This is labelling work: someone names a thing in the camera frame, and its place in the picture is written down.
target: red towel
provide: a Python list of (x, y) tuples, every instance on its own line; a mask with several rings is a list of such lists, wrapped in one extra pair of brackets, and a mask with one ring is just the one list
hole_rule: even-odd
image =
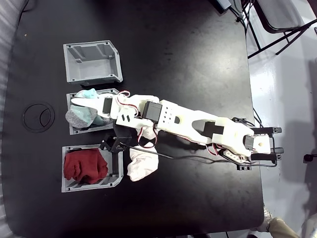
[(107, 162), (103, 159), (99, 149), (78, 150), (65, 156), (64, 176), (76, 181), (93, 184), (106, 177)]

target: black tabletop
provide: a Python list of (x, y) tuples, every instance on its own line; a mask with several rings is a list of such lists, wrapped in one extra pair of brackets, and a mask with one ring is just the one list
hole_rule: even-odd
[[(138, 182), (61, 193), (62, 146), (98, 144), (104, 131), (69, 135), (63, 44), (111, 40), (127, 89), (217, 116), (253, 119), (244, 29), (207, 0), (41, 0), (22, 15), (5, 103), (2, 183), (7, 221), (27, 238), (160, 236), (241, 230), (263, 220), (260, 170), (159, 159)], [(51, 128), (27, 131), (34, 102), (55, 111)], [(160, 132), (158, 152), (204, 155), (203, 147)]]

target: floor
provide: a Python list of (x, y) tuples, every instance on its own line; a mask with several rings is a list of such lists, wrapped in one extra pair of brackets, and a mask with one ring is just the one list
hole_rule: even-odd
[[(306, 0), (292, 0), (307, 23), (316, 17)], [(283, 34), (266, 32), (254, 9), (250, 19), (262, 46)], [(264, 126), (282, 127), (276, 146), (285, 153), (277, 168), (261, 168), (264, 203), (274, 216), (279, 216), (305, 237), (305, 220), (317, 212), (317, 161), (303, 163), (305, 154), (317, 154), (317, 35), (311, 27), (293, 45), (276, 56), (286, 44), (249, 60), (254, 108)], [(251, 31), (247, 34), (248, 54), (256, 51)], [(250, 231), (229, 232), (230, 238), (245, 238)], [(268, 233), (253, 233), (259, 238)], [(210, 234), (225, 238), (225, 233)]]

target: black circle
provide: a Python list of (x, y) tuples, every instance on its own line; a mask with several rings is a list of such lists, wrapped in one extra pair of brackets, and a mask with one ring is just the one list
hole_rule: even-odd
[(46, 131), (53, 124), (55, 113), (51, 105), (47, 103), (33, 103), (28, 105), (22, 117), (25, 129), (33, 133)]

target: empty gray bin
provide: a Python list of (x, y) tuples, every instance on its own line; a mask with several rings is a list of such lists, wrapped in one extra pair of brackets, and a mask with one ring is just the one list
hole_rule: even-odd
[(107, 150), (99, 149), (104, 160), (108, 163), (107, 176), (95, 184), (80, 183), (74, 179), (64, 178), (65, 155), (72, 150), (99, 148), (100, 145), (64, 146), (62, 148), (62, 177), (61, 192), (83, 191), (97, 188), (111, 188), (117, 186), (123, 178), (123, 152), (112, 154)]
[(119, 53), (110, 41), (64, 45), (68, 83), (94, 85), (122, 82)]
[[(103, 93), (113, 93), (113, 94), (118, 94), (119, 91), (116, 90), (115, 88), (111, 88), (111, 89), (104, 89), (104, 90), (97, 90), (96, 91), (98, 94), (103, 94)], [(69, 110), (70, 108), (70, 104), (71, 104), (71, 99), (73, 97), (75, 97), (77, 93), (67, 93), (66, 94), (66, 98), (67, 98), (67, 110)], [(74, 135), (74, 134), (79, 134), (79, 133), (86, 133), (86, 132), (91, 132), (91, 131), (97, 131), (97, 130), (107, 130), (107, 129), (112, 129), (113, 125), (112, 125), (112, 120), (110, 119), (110, 123), (107, 125), (94, 125), (92, 124), (90, 126), (90, 128), (74, 128), (71, 125), (69, 125), (69, 134), (70, 135)]]

